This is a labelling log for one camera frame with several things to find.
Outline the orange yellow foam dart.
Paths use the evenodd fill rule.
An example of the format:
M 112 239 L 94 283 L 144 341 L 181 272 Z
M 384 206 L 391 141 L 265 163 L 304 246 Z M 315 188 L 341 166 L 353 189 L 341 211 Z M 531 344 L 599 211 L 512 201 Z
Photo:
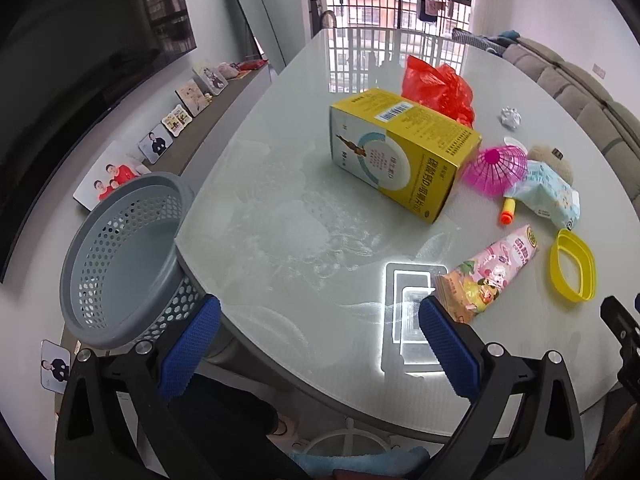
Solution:
M 506 197 L 503 201 L 502 209 L 499 214 L 499 222 L 503 226 L 511 224 L 515 217 L 516 200 L 511 197 Z

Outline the child photo frame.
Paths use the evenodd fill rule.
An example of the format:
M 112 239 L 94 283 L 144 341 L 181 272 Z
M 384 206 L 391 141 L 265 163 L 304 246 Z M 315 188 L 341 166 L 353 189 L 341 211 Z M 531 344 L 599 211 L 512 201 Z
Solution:
M 213 96 L 219 96 L 228 87 L 228 80 L 216 69 L 213 63 L 208 61 L 198 62 L 193 65 L 192 70 L 204 82 Z

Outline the light blue wipes packet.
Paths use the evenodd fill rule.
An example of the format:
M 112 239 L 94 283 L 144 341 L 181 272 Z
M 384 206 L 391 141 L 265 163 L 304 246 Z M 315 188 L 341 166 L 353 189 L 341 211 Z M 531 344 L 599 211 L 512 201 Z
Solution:
M 579 193 L 545 162 L 529 160 L 525 177 L 504 193 L 558 229 L 571 231 L 580 218 Z

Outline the white paper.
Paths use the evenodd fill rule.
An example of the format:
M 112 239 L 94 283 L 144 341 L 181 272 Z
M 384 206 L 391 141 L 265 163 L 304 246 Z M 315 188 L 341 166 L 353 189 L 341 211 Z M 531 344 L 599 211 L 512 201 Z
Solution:
M 503 107 L 500 110 L 499 120 L 503 127 L 516 130 L 521 125 L 522 116 L 514 107 Z

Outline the white plastic lid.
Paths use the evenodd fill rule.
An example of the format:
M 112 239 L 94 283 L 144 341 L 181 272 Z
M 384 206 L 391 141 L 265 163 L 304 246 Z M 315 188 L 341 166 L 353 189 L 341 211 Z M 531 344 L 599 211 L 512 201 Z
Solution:
M 507 146 L 513 146 L 514 148 L 518 148 L 525 155 L 528 154 L 528 149 L 526 148 L 526 146 L 522 142 L 520 142 L 518 139 L 515 139 L 513 136 L 505 136 L 503 138 L 503 143 L 506 144 Z

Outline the beige plush toy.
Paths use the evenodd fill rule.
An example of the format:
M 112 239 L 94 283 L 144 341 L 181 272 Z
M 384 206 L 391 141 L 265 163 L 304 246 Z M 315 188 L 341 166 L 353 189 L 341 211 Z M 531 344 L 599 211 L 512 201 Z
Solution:
M 527 158 L 544 162 L 555 171 L 567 184 L 574 183 L 574 172 L 570 163 L 558 148 L 549 145 L 535 144 L 528 150 Z

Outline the large family photo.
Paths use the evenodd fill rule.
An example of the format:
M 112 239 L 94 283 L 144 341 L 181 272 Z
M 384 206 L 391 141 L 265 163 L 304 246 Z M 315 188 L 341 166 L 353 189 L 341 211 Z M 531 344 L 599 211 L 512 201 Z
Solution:
M 86 209 L 93 210 L 116 188 L 149 172 L 142 162 L 130 157 L 120 144 L 112 142 L 82 178 L 73 192 L 73 199 Z

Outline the pink plush toy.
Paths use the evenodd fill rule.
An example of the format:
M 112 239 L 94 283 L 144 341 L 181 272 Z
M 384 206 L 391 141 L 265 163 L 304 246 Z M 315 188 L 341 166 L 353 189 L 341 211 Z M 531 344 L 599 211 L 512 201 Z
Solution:
M 240 71 L 235 66 L 229 63 L 220 63 L 217 66 L 217 70 L 221 74 L 221 76 L 223 76 L 224 79 L 227 80 L 235 79 L 240 74 Z

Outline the red plastic bag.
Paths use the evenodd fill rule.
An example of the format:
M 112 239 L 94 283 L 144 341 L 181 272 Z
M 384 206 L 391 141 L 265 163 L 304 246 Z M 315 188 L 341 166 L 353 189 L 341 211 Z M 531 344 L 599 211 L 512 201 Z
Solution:
M 401 95 L 472 128 L 473 90 L 448 64 L 434 67 L 409 55 Z

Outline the yellow cardboard box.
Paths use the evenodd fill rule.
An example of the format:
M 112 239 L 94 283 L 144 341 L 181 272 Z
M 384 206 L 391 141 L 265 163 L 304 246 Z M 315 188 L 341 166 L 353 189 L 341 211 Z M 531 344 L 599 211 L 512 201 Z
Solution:
M 330 107 L 334 164 L 430 223 L 481 143 L 474 129 L 379 88 Z

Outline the standing mirror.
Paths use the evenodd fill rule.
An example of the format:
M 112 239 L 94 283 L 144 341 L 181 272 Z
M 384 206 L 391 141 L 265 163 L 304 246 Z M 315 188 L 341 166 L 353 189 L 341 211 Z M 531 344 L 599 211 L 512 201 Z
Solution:
M 238 0 L 250 30 L 271 68 L 280 74 L 286 62 L 265 0 Z

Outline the wooden tv console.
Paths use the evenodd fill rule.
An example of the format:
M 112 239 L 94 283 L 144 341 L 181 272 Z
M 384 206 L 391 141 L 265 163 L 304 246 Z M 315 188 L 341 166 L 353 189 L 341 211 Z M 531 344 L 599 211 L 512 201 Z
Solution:
M 235 131 L 270 84 L 269 66 L 231 81 L 227 89 L 186 126 L 154 165 L 145 162 L 145 166 L 151 171 L 178 174 L 194 192 L 198 192 Z

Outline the grey sofa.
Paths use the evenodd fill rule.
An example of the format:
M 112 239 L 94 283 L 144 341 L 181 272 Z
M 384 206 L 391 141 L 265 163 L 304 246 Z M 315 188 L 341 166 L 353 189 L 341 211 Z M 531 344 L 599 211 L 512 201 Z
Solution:
M 543 88 L 597 145 L 639 207 L 639 119 L 579 66 L 537 41 L 518 38 L 502 57 Z

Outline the pink shuttlecock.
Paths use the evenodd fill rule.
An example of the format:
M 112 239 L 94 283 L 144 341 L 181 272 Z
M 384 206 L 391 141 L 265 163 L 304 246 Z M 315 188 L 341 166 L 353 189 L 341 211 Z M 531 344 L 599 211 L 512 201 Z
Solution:
M 486 148 L 466 166 L 463 179 L 476 192 L 489 197 L 501 196 L 521 182 L 527 172 L 527 155 L 517 146 Z

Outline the pink snack packet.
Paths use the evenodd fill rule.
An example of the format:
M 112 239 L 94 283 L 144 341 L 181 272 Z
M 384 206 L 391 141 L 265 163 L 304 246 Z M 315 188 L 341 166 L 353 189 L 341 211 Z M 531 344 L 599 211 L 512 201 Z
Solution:
M 459 323 L 469 324 L 513 282 L 537 252 L 536 235 L 522 226 L 435 280 L 435 296 Z

